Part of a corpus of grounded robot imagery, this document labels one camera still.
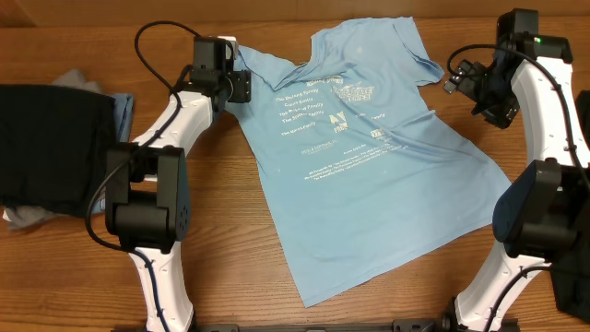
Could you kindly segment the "light blue printed t-shirt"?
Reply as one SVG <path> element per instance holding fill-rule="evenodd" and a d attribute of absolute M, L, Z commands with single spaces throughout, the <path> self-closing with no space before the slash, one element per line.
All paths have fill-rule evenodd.
<path fill-rule="evenodd" d="M 308 307 L 488 225 L 510 183 L 422 99 L 443 70 L 412 18 L 351 19 L 311 42 L 302 65 L 242 47 L 252 98 L 228 107 Z"/>

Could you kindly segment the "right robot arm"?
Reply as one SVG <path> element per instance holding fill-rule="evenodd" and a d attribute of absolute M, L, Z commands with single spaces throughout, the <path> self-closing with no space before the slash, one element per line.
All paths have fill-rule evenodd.
<path fill-rule="evenodd" d="M 541 271 L 589 242 L 589 147 L 572 96 L 567 39 L 542 35 L 538 12 L 515 8 L 497 21 L 490 65 L 463 60 L 444 89 L 475 103 L 473 114 L 525 128 L 527 166 L 498 199 L 490 254 L 431 331 L 517 331 L 504 315 Z"/>

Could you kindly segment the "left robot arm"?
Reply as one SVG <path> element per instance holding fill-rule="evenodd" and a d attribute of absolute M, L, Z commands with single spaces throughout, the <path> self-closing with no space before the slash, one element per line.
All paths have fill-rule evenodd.
<path fill-rule="evenodd" d="M 251 99 L 250 72 L 234 67 L 238 50 L 230 36 L 196 37 L 161 116 L 107 154 L 106 227 L 136 266 L 146 331 L 195 330 L 181 259 L 191 221 L 186 156 L 228 103 Z"/>

